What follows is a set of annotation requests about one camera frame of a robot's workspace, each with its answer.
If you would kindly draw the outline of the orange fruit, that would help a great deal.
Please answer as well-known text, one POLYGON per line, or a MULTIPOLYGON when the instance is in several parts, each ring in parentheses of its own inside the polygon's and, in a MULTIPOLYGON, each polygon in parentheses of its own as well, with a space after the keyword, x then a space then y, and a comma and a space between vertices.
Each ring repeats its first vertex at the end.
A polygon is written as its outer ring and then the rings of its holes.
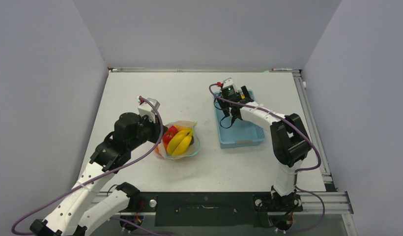
POLYGON ((155 152, 157 155, 160 155, 160 154, 161 154, 158 147, 156 147, 156 148, 154 149, 154 152, 155 152))

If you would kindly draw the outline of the green lime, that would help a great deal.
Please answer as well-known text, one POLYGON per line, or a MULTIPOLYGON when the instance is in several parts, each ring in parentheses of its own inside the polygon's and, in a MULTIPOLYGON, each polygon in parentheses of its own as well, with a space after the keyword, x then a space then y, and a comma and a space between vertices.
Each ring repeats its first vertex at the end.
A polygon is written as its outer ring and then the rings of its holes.
POLYGON ((194 144, 194 136, 191 136, 191 141, 190 141, 190 143, 189 143, 189 146, 191 146, 191 145, 193 145, 194 144))

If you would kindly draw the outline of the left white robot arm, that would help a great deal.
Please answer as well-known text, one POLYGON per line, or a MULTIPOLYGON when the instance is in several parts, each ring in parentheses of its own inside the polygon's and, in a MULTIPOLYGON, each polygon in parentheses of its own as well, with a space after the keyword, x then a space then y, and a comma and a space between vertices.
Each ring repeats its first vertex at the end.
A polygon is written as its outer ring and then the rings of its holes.
POLYGON ((157 111, 124 113, 114 130, 100 143, 70 193, 44 219, 35 220, 30 231, 35 236, 88 236, 121 210, 135 211, 140 191, 124 182, 107 198, 93 207, 93 199, 131 158, 140 145, 160 143, 166 131, 157 111))

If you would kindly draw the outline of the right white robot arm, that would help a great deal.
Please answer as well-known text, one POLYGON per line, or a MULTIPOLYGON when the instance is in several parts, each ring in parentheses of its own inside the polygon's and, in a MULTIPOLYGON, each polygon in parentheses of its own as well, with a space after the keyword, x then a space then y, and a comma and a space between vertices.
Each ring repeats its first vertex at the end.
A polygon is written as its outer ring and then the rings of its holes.
POLYGON ((296 169, 311 150, 307 132, 299 115, 285 116, 264 108, 254 101, 247 89, 237 91, 233 85, 218 82, 216 97, 221 110, 233 120, 240 119, 260 126, 270 133, 274 156, 279 162, 271 187, 271 205, 276 211, 291 211, 299 206, 296 197, 296 169))

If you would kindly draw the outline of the yellow banana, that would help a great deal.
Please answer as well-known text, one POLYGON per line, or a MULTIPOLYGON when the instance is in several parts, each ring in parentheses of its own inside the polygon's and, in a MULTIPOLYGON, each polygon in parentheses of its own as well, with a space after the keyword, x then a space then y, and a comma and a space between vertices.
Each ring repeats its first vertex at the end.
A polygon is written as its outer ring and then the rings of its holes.
POLYGON ((167 145, 167 154, 172 156, 180 156, 184 154, 189 147, 192 135, 193 130, 178 132, 167 145))

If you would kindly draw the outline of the red apple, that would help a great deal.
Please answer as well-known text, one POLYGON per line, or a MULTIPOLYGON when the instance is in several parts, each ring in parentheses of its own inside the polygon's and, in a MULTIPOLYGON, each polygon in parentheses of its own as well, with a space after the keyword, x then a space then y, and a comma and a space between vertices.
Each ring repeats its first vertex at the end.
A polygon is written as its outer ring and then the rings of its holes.
POLYGON ((173 137, 178 133, 178 129, 172 125, 168 128, 168 130, 163 135, 163 143, 168 145, 168 143, 173 139, 173 137))

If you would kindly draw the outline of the blue plastic basket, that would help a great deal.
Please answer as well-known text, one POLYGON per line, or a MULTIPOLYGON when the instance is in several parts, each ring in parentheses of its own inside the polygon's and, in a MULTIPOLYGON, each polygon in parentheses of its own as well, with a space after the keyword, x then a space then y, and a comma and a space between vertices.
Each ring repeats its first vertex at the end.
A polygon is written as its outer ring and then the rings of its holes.
POLYGON ((251 122, 225 117, 218 101, 214 101, 214 111, 219 136, 219 145, 222 149, 258 146, 262 144, 266 135, 264 129, 251 122))

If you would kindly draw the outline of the clear zip top bag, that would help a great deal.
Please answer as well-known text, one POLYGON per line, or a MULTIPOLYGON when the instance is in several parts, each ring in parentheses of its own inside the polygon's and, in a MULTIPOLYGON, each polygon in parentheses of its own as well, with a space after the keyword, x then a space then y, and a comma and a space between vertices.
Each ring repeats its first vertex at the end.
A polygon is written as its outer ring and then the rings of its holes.
POLYGON ((198 154, 201 148, 196 134, 197 122, 179 120, 167 124, 161 143, 153 153, 160 159, 178 160, 198 154))

